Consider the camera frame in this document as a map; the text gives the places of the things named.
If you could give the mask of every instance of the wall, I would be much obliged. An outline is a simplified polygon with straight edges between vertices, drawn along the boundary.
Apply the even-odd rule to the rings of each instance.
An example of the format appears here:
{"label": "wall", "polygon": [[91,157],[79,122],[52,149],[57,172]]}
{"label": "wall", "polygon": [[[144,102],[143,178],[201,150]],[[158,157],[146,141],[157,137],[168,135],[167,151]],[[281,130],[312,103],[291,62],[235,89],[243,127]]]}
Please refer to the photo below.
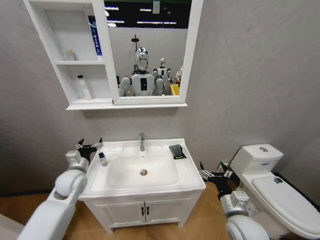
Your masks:
{"label": "wall", "polygon": [[320,204],[318,9],[320,1],[205,0],[188,107],[65,111],[23,2],[0,1],[1,192],[51,188],[82,137],[144,132],[185,138],[195,163],[211,171],[243,145],[270,143],[286,156],[277,169]]}
{"label": "wall", "polygon": [[171,69],[174,79],[184,60],[187,33],[187,29],[109,27],[116,75],[120,80],[132,76],[136,44],[130,39],[136,35],[140,40],[137,47],[149,53],[148,72],[159,68],[161,57],[165,57],[165,66]]}

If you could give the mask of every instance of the black sponge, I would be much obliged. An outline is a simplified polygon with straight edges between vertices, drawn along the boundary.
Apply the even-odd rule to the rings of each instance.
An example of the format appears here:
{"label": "black sponge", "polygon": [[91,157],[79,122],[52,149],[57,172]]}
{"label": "black sponge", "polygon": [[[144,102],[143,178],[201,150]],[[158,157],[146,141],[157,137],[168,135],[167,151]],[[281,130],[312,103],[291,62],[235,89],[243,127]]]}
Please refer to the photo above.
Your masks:
{"label": "black sponge", "polygon": [[177,144],[177,145],[172,145],[169,146],[172,154],[173,154],[173,159],[186,159],[186,156],[182,152],[182,146]]}

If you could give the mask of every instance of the small bottle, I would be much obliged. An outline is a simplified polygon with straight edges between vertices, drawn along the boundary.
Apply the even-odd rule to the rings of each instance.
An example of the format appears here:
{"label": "small bottle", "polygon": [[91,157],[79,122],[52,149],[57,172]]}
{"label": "small bottle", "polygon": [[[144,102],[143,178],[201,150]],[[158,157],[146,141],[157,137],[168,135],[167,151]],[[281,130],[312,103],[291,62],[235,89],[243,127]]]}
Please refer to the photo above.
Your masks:
{"label": "small bottle", "polygon": [[70,50],[65,51],[65,57],[68,61],[75,61],[76,60],[75,54]]}
{"label": "small bottle", "polygon": [[88,100],[88,101],[92,100],[89,88],[87,86],[86,81],[84,80],[84,76],[83,75],[78,75],[77,77],[79,79],[80,87],[82,89],[82,92],[83,92],[85,100]]}
{"label": "small bottle", "polygon": [[108,165],[107,158],[103,152],[99,153],[99,160],[100,160],[102,167],[105,167]]}

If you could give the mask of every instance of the wooden floor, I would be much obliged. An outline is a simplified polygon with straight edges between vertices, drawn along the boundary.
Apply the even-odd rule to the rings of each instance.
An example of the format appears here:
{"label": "wooden floor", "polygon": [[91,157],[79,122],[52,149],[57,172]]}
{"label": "wooden floor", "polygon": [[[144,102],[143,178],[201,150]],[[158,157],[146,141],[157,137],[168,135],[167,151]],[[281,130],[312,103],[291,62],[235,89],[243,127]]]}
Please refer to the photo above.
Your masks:
{"label": "wooden floor", "polygon": [[[226,218],[214,184],[206,183],[187,222],[116,228],[107,234],[87,206],[78,201],[64,240],[227,240]],[[0,198],[0,214],[23,225],[47,194]]]}

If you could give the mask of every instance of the white sink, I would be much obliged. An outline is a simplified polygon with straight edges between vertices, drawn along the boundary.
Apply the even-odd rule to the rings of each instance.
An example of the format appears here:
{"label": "white sink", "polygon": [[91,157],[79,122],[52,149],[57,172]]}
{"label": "white sink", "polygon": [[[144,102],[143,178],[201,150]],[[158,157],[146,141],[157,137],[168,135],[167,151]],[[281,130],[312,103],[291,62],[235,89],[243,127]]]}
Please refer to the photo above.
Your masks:
{"label": "white sink", "polygon": [[[179,144],[186,158],[174,159],[169,146]],[[192,191],[205,184],[190,156],[184,139],[145,140],[140,142],[103,142],[101,152],[108,165],[102,167],[98,152],[87,171],[88,184],[79,199]]]}
{"label": "white sink", "polygon": [[106,184],[115,189],[166,186],[178,181],[177,167],[169,154],[119,156],[109,168]]}

